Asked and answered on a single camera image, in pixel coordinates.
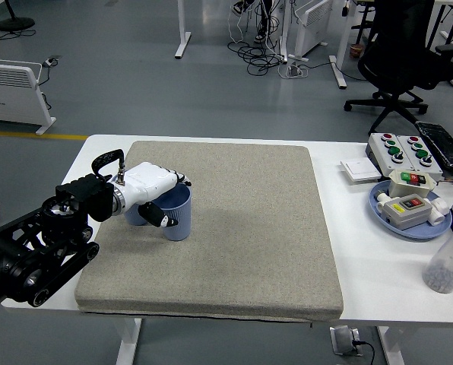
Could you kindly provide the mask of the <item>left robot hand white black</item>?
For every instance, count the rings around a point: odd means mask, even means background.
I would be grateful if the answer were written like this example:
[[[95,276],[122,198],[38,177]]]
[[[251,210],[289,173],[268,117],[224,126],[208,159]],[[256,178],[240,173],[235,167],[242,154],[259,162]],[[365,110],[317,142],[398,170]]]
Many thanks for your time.
[[[110,182],[113,185],[112,215],[124,214],[137,205],[139,215],[155,227],[174,227],[179,221],[168,216],[153,200],[178,184],[192,185],[186,175],[150,162],[119,172]]]

